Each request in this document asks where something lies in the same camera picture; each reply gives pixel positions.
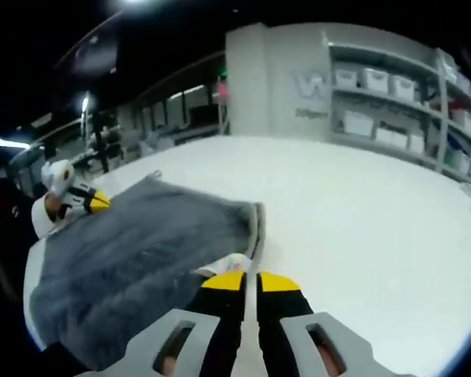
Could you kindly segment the person's left hand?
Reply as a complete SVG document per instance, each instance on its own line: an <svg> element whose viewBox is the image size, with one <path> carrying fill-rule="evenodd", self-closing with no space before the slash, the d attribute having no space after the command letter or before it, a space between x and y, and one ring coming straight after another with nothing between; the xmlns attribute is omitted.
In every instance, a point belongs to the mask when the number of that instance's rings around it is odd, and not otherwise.
<svg viewBox="0 0 471 377"><path fill-rule="evenodd" d="M44 197L44 207L52 222L63 220L69 206L54 194L47 193Z"/></svg>

